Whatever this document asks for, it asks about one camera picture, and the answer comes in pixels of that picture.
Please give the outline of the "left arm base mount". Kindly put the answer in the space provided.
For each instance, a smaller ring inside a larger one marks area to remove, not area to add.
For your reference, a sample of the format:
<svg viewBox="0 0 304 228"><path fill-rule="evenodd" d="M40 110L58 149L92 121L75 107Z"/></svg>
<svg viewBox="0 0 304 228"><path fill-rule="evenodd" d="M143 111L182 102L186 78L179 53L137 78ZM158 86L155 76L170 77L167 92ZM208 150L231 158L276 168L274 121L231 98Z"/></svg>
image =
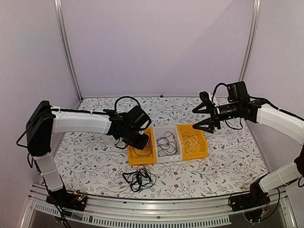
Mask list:
<svg viewBox="0 0 304 228"><path fill-rule="evenodd" d="M65 188L57 191L48 191L46 202L65 209L84 211L87 203L87 193L68 192Z"/></svg>

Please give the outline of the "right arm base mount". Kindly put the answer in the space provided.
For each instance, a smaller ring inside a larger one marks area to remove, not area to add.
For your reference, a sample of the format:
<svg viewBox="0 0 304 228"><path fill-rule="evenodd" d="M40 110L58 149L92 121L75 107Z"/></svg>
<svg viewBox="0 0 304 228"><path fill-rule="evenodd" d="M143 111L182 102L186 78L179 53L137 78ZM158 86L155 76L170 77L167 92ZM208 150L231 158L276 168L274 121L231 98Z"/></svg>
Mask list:
<svg viewBox="0 0 304 228"><path fill-rule="evenodd" d="M249 193L233 196L228 199L228 205L232 211L241 211L258 207L244 213L245 219L250 223L262 221L269 209L270 197L268 193L261 190L259 180L253 182L249 187Z"/></svg>

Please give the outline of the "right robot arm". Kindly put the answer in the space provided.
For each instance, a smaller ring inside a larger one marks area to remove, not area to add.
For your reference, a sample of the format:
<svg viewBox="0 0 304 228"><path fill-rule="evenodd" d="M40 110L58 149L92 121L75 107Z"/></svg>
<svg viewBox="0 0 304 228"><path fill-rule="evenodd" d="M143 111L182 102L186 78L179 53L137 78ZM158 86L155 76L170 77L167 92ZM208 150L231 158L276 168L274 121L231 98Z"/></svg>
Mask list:
<svg viewBox="0 0 304 228"><path fill-rule="evenodd" d="M192 111L197 114L209 114L209 118L195 123L192 127L208 133L221 129L221 123L240 118L253 124L267 127L275 136L294 141L301 150L294 159L259 178L250 185L250 193L246 195L249 207L256 207L263 201L264 195L278 187L301 179L304 176L304 120L303 118L275 106L268 99L251 96L244 81L231 84L219 83L227 90L227 103L219 105L215 99L216 89L212 93L200 92L201 103Z"/></svg>

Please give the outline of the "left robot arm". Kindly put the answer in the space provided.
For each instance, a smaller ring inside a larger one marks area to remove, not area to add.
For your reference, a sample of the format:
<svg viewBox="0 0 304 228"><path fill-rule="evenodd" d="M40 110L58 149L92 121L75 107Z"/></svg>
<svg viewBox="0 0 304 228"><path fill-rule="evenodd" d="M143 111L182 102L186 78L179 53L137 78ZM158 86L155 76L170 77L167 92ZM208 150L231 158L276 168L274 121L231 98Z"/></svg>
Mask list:
<svg viewBox="0 0 304 228"><path fill-rule="evenodd" d="M100 133L122 141L126 146L143 150L149 141L144 133L152 123L150 116L137 103L127 112L113 109L101 112L65 109L52 106L43 100L36 107L16 145L27 149L32 157L30 165L36 165L52 198L60 206L67 206L71 197L64 190L64 183L51 155L51 138L58 133Z"/></svg>

